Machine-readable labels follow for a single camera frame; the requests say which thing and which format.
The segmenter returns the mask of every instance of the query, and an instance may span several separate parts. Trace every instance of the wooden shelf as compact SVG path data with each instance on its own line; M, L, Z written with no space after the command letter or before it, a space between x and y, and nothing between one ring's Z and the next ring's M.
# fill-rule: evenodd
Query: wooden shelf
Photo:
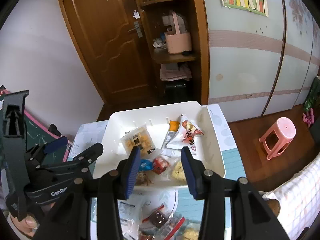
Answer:
M143 6L147 6L147 5L154 4L154 3L168 2L168 1L177 1L177 0L149 0L149 1L141 3L140 6L143 7Z
M181 53L169 54L167 50L160 48L155 49L151 57L154 62L158 64L178 63L196 60L196 57L193 54L190 54L188 56L183 56Z

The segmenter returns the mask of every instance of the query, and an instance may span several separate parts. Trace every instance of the wooden door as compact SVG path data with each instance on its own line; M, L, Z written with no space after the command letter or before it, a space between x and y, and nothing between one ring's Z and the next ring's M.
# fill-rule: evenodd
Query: wooden door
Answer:
M154 98L147 41L139 38L135 0L59 0L77 52L100 96L110 106Z

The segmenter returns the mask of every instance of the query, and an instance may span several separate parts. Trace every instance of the green chalkboard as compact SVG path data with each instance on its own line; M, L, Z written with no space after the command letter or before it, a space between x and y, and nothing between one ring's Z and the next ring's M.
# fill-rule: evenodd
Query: green chalkboard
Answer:
M2 86L0 88L0 102L4 99L7 90ZM58 136L50 133L47 128L40 124L36 119L34 119L27 111L25 111L25 122L27 124L27 149L32 148L36 144L50 143L58 138ZM49 163L60 163L65 161L70 151L71 144L68 143L66 147L61 147L57 151L47 154L44 158L43 164Z

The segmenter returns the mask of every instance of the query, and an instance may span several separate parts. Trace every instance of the door handle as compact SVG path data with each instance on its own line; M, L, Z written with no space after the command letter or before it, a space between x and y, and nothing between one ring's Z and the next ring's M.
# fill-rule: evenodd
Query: door handle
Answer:
M142 31L140 29L140 25L139 25L139 22L138 21L135 21L133 22L134 23L134 28L128 30L127 32L131 32L133 30L136 30L137 31L137 34L138 34L138 37L141 38L143 35L142 35Z

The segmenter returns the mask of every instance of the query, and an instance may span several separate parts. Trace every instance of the metal bolt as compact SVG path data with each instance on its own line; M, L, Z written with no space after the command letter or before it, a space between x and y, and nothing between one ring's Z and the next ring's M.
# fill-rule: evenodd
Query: metal bolt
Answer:
M239 182L242 183L242 184L247 184L248 180L245 177L241 177L241 178L239 178Z
M109 172L110 176L115 177L119 174L119 172L117 170L112 170Z
M213 171L212 171L212 170L205 170L205 171L203 172L203 174L204 174L205 176L211 177L211 176L213 175Z
M83 182L83 179L81 179L81 178L76 178L74 180L74 183L77 184L77 185L81 184L82 182Z

